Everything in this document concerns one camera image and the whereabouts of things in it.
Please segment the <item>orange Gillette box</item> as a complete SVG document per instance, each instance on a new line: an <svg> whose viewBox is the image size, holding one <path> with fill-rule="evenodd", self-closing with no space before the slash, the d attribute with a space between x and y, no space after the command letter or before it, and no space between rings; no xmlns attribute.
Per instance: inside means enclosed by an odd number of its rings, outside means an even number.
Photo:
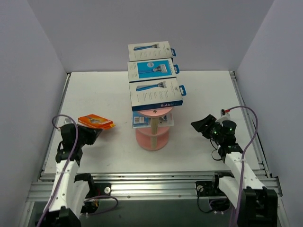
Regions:
<svg viewBox="0 0 303 227"><path fill-rule="evenodd" d="M112 120L106 119L95 114L89 114L86 116L79 117L78 123L89 128L103 130L109 130L116 126Z"/></svg>

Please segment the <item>clear blister razor pack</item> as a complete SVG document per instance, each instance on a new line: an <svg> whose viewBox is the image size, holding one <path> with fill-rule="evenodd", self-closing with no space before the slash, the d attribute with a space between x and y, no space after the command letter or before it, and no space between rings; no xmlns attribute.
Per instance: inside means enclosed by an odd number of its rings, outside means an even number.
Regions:
<svg viewBox="0 0 303 227"><path fill-rule="evenodd" d="M174 118L173 118L173 114L167 114L165 116L162 116L159 118L159 122L158 122L158 126L159 127L172 127L174 126Z"/></svg>

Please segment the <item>blister razor pack blue card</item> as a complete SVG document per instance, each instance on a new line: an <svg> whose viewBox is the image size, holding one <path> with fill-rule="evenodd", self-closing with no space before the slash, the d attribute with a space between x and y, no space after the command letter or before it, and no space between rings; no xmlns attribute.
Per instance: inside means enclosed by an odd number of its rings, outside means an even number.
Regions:
<svg viewBox="0 0 303 227"><path fill-rule="evenodd" d="M151 127L151 119L149 117L143 116L139 112L133 112L132 127L134 129L149 128Z"/></svg>

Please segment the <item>blue Harry's razor box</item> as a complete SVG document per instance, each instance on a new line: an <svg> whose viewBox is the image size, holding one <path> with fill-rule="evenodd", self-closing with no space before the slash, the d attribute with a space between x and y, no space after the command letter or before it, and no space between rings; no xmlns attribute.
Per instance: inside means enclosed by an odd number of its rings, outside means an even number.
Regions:
<svg viewBox="0 0 303 227"><path fill-rule="evenodd" d="M173 59L176 57L175 49L168 41L129 44L129 61L146 61L158 59Z"/></svg>
<svg viewBox="0 0 303 227"><path fill-rule="evenodd" d="M133 61L127 63L129 82L174 78L180 73L172 59Z"/></svg>

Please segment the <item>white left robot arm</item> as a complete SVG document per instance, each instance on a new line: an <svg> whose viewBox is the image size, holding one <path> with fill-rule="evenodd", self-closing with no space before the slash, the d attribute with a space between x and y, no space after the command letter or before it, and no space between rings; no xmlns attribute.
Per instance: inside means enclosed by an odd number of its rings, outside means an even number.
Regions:
<svg viewBox="0 0 303 227"><path fill-rule="evenodd" d="M55 156L56 171L51 196L37 227L79 227L85 198L97 196L98 191L90 173L79 174L85 145L93 145L102 129L73 123L60 128L62 140Z"/></svg>

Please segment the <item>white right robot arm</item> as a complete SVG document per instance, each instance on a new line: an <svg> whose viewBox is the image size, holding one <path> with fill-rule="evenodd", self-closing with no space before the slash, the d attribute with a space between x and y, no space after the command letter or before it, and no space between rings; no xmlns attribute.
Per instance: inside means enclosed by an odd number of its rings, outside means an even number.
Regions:
<svg viewBox="0 0 303 227"><path fill-rule="evenodd" d="M211 114L191 126L204 138L217 145L218 155L230 173L217 173L210 183L215 195L224 194L233 205L237 227L276 227L278 195L268 189L255 175L244 158L244 150L237 143L237 124L228 114L216 119Z"/></svg>

